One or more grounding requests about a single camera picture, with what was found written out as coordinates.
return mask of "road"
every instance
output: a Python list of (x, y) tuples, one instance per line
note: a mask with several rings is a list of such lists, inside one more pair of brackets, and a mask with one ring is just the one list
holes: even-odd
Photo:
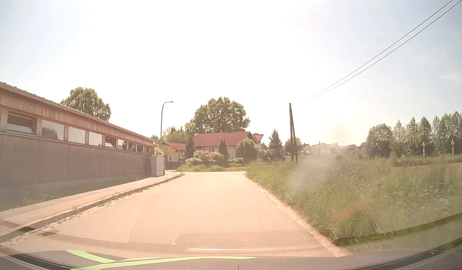
[(134, 256), (336, 255), (335, 247), (313, 237), (243, 172), (187, 173), (24, 236), (13, 248), (140, 253)]

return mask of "street lamp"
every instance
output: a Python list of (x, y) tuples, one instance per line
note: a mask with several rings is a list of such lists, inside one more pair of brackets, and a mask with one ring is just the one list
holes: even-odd
[(169, 103), (169, 102), (174, 103), (174, 101), (166, 101), (163, 103), (163, 107), (161, 109), (161, 137), (159, 137), (159, 148), (161, 149), (161, 151), (163, 149), (163, 146), (162, 146), (163, 144), (163, 110), (164, 110), (164, 104)]

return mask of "yield sign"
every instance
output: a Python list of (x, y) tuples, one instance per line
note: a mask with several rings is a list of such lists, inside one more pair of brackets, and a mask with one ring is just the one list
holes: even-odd
[(264, 134), (253, 134), (254, 138), (256, 139), (257, 143), (261, 142), (261, 138), (263, 138)]

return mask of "wooden pole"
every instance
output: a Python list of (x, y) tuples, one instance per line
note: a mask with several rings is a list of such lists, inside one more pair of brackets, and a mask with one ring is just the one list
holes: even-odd
[(294, 131), (294, 119), (292, 116), (292, 109), (291, 109), (291, 125), (292, 125), (292, 145), (293, 151), (296, 155), (296, 163), (298, 163), (298, 146), (296, 145), (296, 132)]
[(289, 142), (290, 142), (290, 146), (291, 146), (291, 149), (290, 149), (290, 152), (291, 152), (291, 161), (293, 162), (294, 161), (294, 153), (293, 153), (293, 149), (294, 149), (294, 144), (293, 144), (293, 136), (292, 136), (292, 112), (291, 112), (291, 103), (289, 104)]

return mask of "curb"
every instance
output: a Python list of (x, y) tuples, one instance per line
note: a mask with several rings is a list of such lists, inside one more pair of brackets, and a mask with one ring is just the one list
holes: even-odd
[(11, 230), (0, 233), (0, 244), (4, 243), (6, 241), (9, 241), (12, 238), (15, 238), (17, 236), (21, 236), (21, 235), (25, 234), (26, 232), (30, 232), (30, 231), (33, 231), (33, 230), (40, 229), (40, 228), (42, 228), (44, 226), (47, 226), (47, 225), (52, 224), (54, 222), (57, 222), (59, 220), (62, 220), (62, 219), (65, 219), (67, 217), (76, 215), (78, 213), (84, 212), (84, 211), (89, 210), (91, 208), (106, 204), (106, 203), (108, 203), (110, 201), (125, 197), (127, 195), (131, 195), (133, 193), (143, 191), (143, 190), (148, 189), (150, 187), (155, 187), (157, 185), (160, 185), (160, 184), (166, 183), (168, 181), (174, 180), (176, 178), (179, 178), (179, 177), (181, 177), (183, 175), (184, 174), (181, 173), (179, 175), (164, 179), (164, 180), (156, 182), (156, 183), (148, 184), (148, 185), (145, 185), (145, 186), (141, 186), (141, 187), (138, 187), (138, 188), (127, 190), (125, 192), (110, 195), (110, 196), (104, 197), (104, 198), (102, 198), (100, 200), (95, 200), (95, 201), (92, 201), (90, 203), (80, 205), (80, 206), (78, 206), (76, 208), (73, 208), (73, 209), (70, 209), (70, 210), (65, 210), (63, 212), (57, 213), (57, 214), (52, 215), (52, 216), (48, 216), (48, 217), (45, 217), (45, 218), (40, 218), (40, 219), (28, 222), (28, 223), (23, 224), (23, 225), (19, 225), (18, 227), (15, 227), (15, 228), (13, 228)]

